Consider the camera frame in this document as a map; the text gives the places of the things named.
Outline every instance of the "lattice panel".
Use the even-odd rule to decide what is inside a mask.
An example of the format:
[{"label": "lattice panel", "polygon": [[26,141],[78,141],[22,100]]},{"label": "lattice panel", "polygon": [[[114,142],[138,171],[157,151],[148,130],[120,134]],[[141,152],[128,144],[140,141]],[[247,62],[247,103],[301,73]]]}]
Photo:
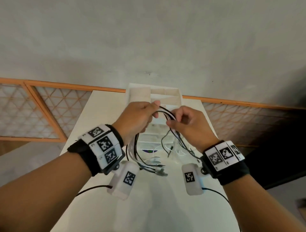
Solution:
[{"label": "lattice panel", "polygon": [[302,111],[203,103],[218,137],[235,144],[260,145],[281,125],[301,116]]},{"label": "lattice panel", "polygon": [[22,86],[0,84],[0,136],[57,139]]},{"label": "lattice panel", "polygon": [[36,89],[63,132],[69,137],[91,92],[49,87],[36,87]]}]

